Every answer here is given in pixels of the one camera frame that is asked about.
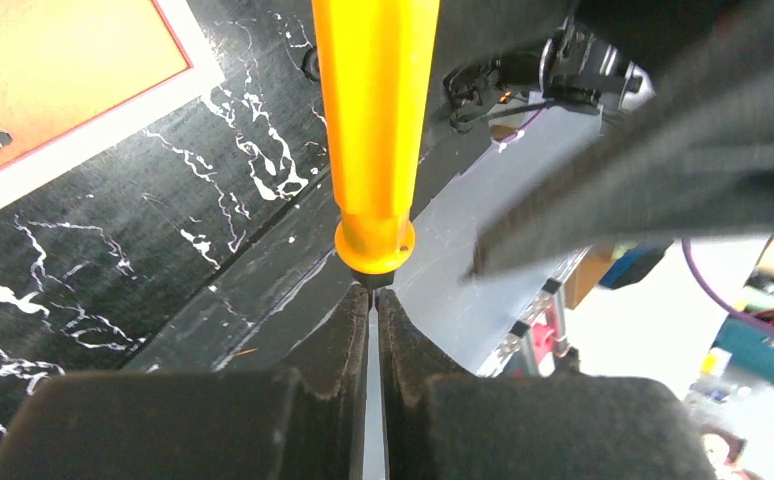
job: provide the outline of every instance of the yellow tool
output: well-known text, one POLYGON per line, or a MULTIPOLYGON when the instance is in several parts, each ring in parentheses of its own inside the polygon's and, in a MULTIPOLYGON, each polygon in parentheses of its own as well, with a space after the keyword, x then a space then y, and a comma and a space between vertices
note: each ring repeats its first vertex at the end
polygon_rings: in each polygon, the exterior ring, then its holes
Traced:
POLYGON ((340 258, 394 272, 409 220, 439 0, 313 0, 340 258))

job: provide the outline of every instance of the brown box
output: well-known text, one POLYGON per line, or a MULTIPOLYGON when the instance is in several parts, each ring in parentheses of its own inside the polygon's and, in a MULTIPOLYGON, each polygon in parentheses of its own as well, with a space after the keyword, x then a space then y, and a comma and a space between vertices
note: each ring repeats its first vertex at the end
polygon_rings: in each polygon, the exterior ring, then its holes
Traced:
POLYGON ((599 280, 605 276, 614 262, 612 250, 591 250, 588 252, 564 283, 567 308, 577 307, 590 290, 599 283, 599 280))

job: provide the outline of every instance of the yellow screwdriver handle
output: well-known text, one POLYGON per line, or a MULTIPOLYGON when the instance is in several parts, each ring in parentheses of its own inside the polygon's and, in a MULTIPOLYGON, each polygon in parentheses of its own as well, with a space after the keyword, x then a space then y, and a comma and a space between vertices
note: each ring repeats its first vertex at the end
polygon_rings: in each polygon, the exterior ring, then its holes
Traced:
POLYGON ((439 0, 313 0, 328 124, 334 241, 354 270, 410 256, 409 220, 439 0))

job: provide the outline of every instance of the yellow handle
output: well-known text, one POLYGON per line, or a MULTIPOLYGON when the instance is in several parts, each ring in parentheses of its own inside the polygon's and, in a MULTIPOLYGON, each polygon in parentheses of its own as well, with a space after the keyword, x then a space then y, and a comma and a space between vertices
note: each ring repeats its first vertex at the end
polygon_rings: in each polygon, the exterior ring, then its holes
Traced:
POLYGON ((419 143, 439 0, 313 0, 340 258, 396 270, 411 254, 419 143))

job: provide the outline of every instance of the white floor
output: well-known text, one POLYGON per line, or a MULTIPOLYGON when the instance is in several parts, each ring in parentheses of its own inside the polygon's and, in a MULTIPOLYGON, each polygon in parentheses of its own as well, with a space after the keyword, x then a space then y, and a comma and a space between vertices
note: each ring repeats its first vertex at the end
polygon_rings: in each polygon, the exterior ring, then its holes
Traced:
MULTIPOLYGON (((693 256, 712 288, 734 303, 767 238, 697 240, 693 256)), ((725 318, 693 280, 678 242, 640 283, 594 288, 566 313, 584 373, 652 378, 679 399, 696 380, 725 318)))

